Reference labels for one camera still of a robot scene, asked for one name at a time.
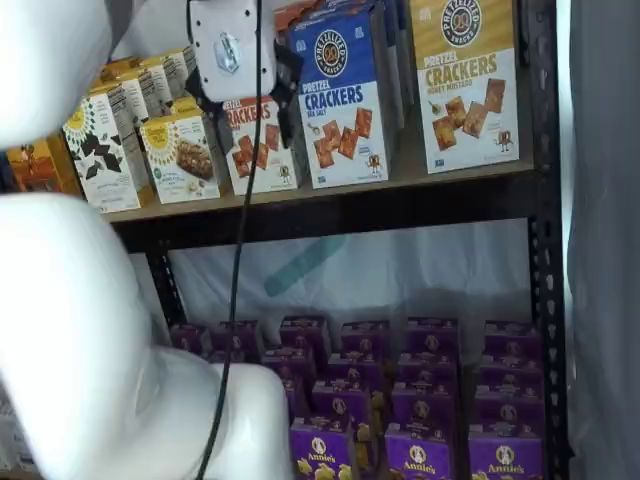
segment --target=brand logo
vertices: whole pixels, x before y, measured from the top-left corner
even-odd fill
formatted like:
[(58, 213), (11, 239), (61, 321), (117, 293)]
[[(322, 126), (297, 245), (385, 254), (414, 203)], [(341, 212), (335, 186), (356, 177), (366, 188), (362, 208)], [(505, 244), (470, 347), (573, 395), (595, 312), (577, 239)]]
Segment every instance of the brand logo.
[(442, 11), (442, 33), (450, 45), (466, 47), (475, 40), (482, 26), (477, 0), (449, 0)]
[(418, 447), (417, 445), (414, 445), (409, 449), (409, 456), (411, 457), (411, 460), (419, 465), (422, 465), (427, 461), (427, 454), (424, 453), (424, 449), (422, 447)]
[(500, 445), (496, 450), (496, 459), (500, 465), (509, 466), (515, 460), (516, 455), (513, 450), (506, 445)]
[(316, 40), (316, 65), (327, 77), (337, 77), (347, 65), (347, 44), (335, 30), (325, 30)]
[(327, 451), (327, 446), (325, 445), (324, 440), (318, 437), (315, 437), (313, 440), (311, 440), (311, 448), (313, 448), (313, 451), (318, 455), (324, 455), (324, 453)]

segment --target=red cracker box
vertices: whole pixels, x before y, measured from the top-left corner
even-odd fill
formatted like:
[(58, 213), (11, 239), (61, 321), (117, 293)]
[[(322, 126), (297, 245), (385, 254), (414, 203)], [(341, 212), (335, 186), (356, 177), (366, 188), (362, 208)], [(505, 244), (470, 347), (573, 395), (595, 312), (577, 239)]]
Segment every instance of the red cracker box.
[[(255, 98), (230, 100), (223, 104), (233, 135), (233, 147), (227, 153), (231, 183), (236, 195), (244, 195), (249, 182), (258, 111)], [(295, 190), (300, 187), (308, 169), (300, 111), (297, 102), (289, 107), (293, 138), (285, 148), (278, 124), (278, 105), (271, 97), (262, 97), (260, 142), (255, 193)]]

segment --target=cardboard box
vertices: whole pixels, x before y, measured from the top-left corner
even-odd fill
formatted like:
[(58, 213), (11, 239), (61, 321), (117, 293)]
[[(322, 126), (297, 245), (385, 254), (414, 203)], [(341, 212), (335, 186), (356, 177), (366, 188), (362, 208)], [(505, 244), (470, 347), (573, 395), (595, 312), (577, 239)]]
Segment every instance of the cardboard box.
[[(233, 147), (227, 153), (231, 183), (236, 195), (244, 195), (249, 184), (254, 148), (258, 115), (256, 99), (227, 101), (223, 108), (233, 134)], [(258, 164), (253, 182), (255, 193), (295, 190), (309, 169), (297, 102), (291, 103), (289, 112), (294, 133), (289, 148), (284, 148), (278, 124), (278, 105), (271, 97), (262, 97), (260, 143), (256, 146)]]
[(383, 5), (299, 22), (290, 44), (304, 59), (298, 98), (313, 187), (388, 180), (395, 123)]
[(213, 127), (202, 112), (149, 120), (140, 133), (160, 202), (222, 196), (227, 170)]
[(87, 201), (101, 213), (146, 205), (153, 190), (124, 90), (92, 90), (63, 126)]
[(473, 480), (542, 480), (543, 438), (535, 426), (475, 419), (469, 426)]
[(384, 439), (391, 480), (455, 478), (451, 434), (446, 429), (422, 423), (392, 423)]
[(145, 58), (140, 65), (151, 73), (156, 95), (162, 101), (162, 114), (170, 115), (173, 101), (185, 96), (173, 59), (158, 55)]
[(351, 419), (356, 457), (360, 472), (372, 474), (378, 466), (378, 440), (373, 427), (373, 408), (369, 390), (361, 382), (330, 377), (313, 387), (313, 403), (323, 415), (342, 415)]
[(360, 480), (353, 431), (345, 418), (296, 418), (289, 429), (298, 476)]
[(61, 192), (81, 196), (73, 161), (61, 132), (7, 150), (9, 165), (22, 192)]
[(512, 0), (411, 0), (429, 173), (517, 160)]
[(325, 369), (331, 354), (327, 321), (320, 315), (289, 315), (280, 324), (280, 341), (288, 347), (311, 347), (318, 371)]

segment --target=purple box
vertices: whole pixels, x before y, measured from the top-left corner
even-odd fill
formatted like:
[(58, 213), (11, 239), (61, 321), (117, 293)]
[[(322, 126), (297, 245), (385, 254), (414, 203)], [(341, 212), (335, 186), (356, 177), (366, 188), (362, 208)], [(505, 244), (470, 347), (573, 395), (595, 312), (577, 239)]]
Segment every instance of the purple box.
[[(224, 350), (227, 341), (226, 333), (229, 331), (229, 322), (220, 322), (222, 335), (216, 337), (221, 342), (216, 347)], [(245, 353), (247, 362), (260, 363), (260, 356), (264, 352), (264, 341), (260, 333), (260, 325), (257, 320), (236, 320), (233, 326), (233, 348)]]
[(284, 317), (280, 325), (280, 341), (282, 345), (289, 347), (310, 346), (313, 348), (318, 371), (324, 370), (331, 354), (329, 330), (324, 317), (319, 315)]
[(302, 378), (306, 391), (311, 391), (316, 381), (316, 365), (310, 348), (281, 347), (267, 350), (262, 355), (262, 364), (275, 371), (280, 378)]
[(476, 385), (474, 412), (478, 418), (507, 422), (544, 423), (542, 384), (523, 382), (517, 374), (510, 383), (479, 383)]
[(540, 334), (528, 323), (489, 321), (484, 328), (484, 353), (540, 359)]
[(206, 356), (213, 350), (211, 331), (199, 325), (174, 325), (169, 332), (171, 344), (195, 355)]
[(289, 421), (296, 417), (308, 417), (310, 415), (309, 404), (304, 394), (304, 384), (300, 377), (282, 380), (284, 393), (287, 396), (289, 407)]
[(410, 352), (460, 355), (458, 321), (454, 318), (409, 317), (406, 330)]
[(396, 382), (391, 392), (397, 423), (429, 422), (456, 428), (456, 393), (451, 382)]
[(289, 441), (298, 476), (318, 480), (360, 478), (348, 419), (295, 418)]
[(338, 378), (359, 380), (371, 393), (373, 406), (373, 425), (377, 435), (382, 436), (389, 417), (390, 385), (386, 379), (379, 357), (371, 353), (341, 352), (329, 357), (329, 374)]
[(535, 427), (472, 420), (469, 457), (473, 480), (542, 480), (543, 444)]
[(318, 380), (313, 387), (313, 403), (325, 415), (345, 415), (351, 419), (360, 472), (374, 473), (378, 465), (378, 440), (373, 431), (373, 409), (369, 390), (360, 382), (333, 378)]
[(384, 436), (391, 480), (451, 480), (454, 475), (450, 433), (421, 423), (392, 423)]

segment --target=pretzel crackers box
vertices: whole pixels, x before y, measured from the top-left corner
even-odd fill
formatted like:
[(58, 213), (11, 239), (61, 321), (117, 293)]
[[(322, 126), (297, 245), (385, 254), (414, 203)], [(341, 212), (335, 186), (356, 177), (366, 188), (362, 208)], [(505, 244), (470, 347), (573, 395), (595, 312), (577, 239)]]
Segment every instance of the pretzel crackers box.
[(453, 480), (450, 433), (423, 423), (392, 423), (384, 436), (391, 480)]
[(389, 179), (395, 122), (384, 5), (335, 9), (298, 23), (300, 111), (314, 188)]
[[(258, 116), (255, 98), (224, 102), (223, 108), (233, 133), (233, 147), (227, 153), (231, 183), (236, 195), (244, 195), (249, 184), (253, 155), (253, 140)], [(297, 102), (292, 102), (290, 118), (293, 138), (285, 148), (278, 124), (278, 105), (271, 97), (262, 97), (260, 142), (253, 191), (275, 192), (300, 187), (307, 165), (300, 113)]]
[(220, 198), (226, 168), (213, 127), (202, 112), (149, 120), (140, 133), (160, 202)]
[(360, 480), (351, 422), (340, 417), (294, 419), (289, 429), (296, 478)]
[(92, 90), (63, 131), (87, 201), (101, 213), (140, 208), (153, 198), (119, 84)]
[(411, 0), (429, 173), (517, 160), (513, 0)]
[(533, 425), (474, 419), (469, 425), (472, 480), (542, 480), (542, 435)]

